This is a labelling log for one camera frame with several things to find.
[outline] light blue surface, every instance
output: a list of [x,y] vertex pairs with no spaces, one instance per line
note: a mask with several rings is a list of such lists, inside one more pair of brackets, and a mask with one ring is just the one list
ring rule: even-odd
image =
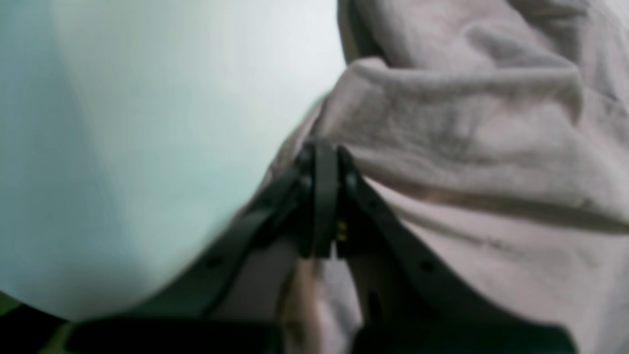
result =
[[0,4],[0,290],[70,319],[185,267],[345,67],[336,0]]

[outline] white curved surface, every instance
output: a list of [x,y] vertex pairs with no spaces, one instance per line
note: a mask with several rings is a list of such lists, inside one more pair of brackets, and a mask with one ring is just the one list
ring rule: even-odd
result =
[[185,267],[345,68],[337,0],[0,4],[0,290],[77,320]]

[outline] wrinkled cloth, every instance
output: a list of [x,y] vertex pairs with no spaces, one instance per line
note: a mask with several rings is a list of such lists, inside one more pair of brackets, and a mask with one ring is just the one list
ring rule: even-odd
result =
[[[609,3],[358,0],[380,56],[354,61],[288,139],[342,144],[403,224],[474,289],[629,353],[629,35]],[[362,325],[341,260],[303,261],[292,352],[347,353]]]

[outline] white surface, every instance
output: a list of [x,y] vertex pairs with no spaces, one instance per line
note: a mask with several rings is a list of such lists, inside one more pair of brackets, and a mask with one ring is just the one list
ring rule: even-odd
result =
[[70,319],[154,293],[344,70],[337,0],[0,3],[0,290]]

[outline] cloth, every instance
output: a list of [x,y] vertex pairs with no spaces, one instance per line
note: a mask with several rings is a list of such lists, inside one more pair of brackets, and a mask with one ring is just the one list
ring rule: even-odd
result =
[[[493,302],[629,353],[629,36],[609,3],[357,0],[381,56],[353,62],[286,141],[343,144],[401,221]],[[346,353],[344,262],[304,261],[290,350]]]

